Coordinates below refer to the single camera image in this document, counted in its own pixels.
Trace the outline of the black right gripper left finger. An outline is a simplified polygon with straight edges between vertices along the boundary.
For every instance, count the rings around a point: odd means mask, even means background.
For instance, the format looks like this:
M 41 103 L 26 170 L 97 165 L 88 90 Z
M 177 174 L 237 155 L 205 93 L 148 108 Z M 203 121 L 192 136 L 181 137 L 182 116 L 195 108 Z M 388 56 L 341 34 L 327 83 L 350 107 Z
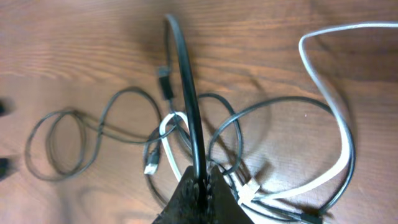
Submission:
M 188 166 L 168 204 L 152 224 L 201 223 L 199 196 L 200 188 L 194 179 L 193 167 Z

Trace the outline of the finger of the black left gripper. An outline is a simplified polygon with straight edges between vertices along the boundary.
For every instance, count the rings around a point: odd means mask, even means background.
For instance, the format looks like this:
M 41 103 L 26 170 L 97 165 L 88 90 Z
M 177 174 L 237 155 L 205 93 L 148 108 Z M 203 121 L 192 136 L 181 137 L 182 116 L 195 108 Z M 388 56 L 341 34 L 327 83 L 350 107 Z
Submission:
M 7 116 L 12 113 L 12 102 L 8 99 L 1 99 L 0 100 L 0 115 Z
M 0 180 L 5 180 L 14 173 L 14 165 L 11 157 L 0 158 Z

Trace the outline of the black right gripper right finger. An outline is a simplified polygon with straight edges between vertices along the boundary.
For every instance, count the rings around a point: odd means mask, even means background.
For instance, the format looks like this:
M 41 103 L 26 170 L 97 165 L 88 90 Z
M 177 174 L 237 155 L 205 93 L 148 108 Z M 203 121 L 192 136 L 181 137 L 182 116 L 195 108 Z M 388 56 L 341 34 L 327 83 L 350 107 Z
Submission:
M 214 224 L 253 224 L 244 210 L 238 205 L 232 191 L 218 167 L 213 167 L 208 179 L 208 223 Z

